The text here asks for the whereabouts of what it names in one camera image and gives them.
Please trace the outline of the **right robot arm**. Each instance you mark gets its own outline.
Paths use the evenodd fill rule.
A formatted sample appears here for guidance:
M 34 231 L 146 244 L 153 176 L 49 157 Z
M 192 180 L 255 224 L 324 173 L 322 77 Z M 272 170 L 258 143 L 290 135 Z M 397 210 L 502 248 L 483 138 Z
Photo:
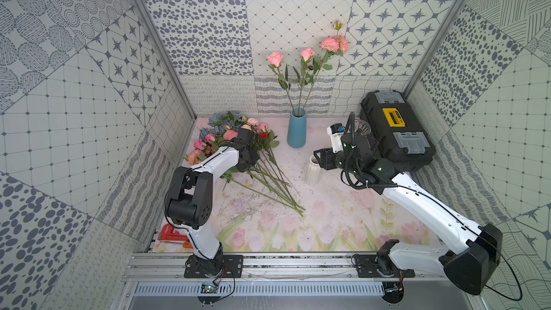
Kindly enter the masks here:
M 467 294 L 481 294 L 502 260 L 502 231 L 459 214 L 390 160 L 375 158 L 367 137 L 339 124 L 327 134 L 331 147 L 314 152 L 322 169 L 340 169 L 342 182 L 352 189 L 372 189 L 396 202 L 442 241 L 434 247 L 387 241 L 377 253 L 380 273 L 387 275 L 391 268 L 424 271 L 446 277 Z

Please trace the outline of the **pink rose stem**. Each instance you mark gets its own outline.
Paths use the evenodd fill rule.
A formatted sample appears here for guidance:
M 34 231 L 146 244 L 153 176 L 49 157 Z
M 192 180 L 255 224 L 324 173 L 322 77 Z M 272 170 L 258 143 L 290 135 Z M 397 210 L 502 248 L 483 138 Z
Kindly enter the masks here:
M 302 109 L 302 93 L 304 88 L 309 82 L 309 66 L 310 60 L 315 56 L 315 52 L 312 48 L 306 48 L 301 50 L 301 70 L 300 70 L 300 79 L 298 79 L 299 87 L 299 99 L 298 99 L 298 110 Z
M 284 71 L 281 71 L 283 56 L 281 53 L 274 52 L 267 57 L 268 67 L 276 76 L 279 86 L 285 91 L 287 99 L 291 105 L 291 111 L 295 111 L 295 106 L 291 99 L 291 82 L 289 80 L 288 67 L 285 66 Z

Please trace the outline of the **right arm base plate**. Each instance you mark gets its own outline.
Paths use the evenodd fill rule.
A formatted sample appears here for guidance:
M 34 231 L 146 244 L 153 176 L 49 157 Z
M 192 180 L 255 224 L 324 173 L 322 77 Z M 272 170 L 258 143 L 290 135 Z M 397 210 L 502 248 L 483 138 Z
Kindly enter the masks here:
M 399 269 L 389 258 L 379 258 L 373 254 L 354 254 L 352 265 L 359 278 L 414 278 L 415 271 Z

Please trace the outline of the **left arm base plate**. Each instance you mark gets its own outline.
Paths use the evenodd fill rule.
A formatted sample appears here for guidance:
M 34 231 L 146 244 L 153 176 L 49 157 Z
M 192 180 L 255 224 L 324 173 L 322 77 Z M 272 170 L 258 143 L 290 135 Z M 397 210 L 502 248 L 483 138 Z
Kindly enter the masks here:
M 243 255 L 220 255 L 212 260 L 191 255 L 185 263 L 185 278 L 240 278 Z

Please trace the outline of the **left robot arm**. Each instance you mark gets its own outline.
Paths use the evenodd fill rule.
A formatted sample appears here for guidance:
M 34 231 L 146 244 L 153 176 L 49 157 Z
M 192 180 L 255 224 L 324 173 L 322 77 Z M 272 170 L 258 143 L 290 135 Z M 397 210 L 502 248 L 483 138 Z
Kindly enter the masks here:
M 164 217 L 176 230 L 183 230 L 192 245 L 192 266 L 201 274 L 214 276 L 223 270 L 222 244 L 209 224 L 215 181 L 235 168 L 245 172 L 259 160 L 253 147 L 257 133 L 240 128 L 205 161 L 178 167 L 164 198 Z

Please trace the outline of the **pink peony flower stem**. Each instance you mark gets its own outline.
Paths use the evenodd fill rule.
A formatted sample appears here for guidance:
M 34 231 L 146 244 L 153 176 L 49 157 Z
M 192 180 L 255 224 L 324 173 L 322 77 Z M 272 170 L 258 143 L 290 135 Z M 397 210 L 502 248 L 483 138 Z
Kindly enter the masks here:
M 306 110 L 311 93 L 314 90 L 314 85 L 321 71 L 332 70 L 333 67 L 329 64 L 329 61 L 334 56 L 342 56 L 349 49 L 349 42 L 341 33 L 342 28 L 343 23 L 339 20 L 335 21 L 333 24 L 335 35 L 324 38 L 319 46 L 321 53 L 315 52 L 315 56 L 310 60 L 309 82 L 306 85 L 308 92 L 306 94 L 306 99 L 302 100 L 302 108 L 304 110 Z

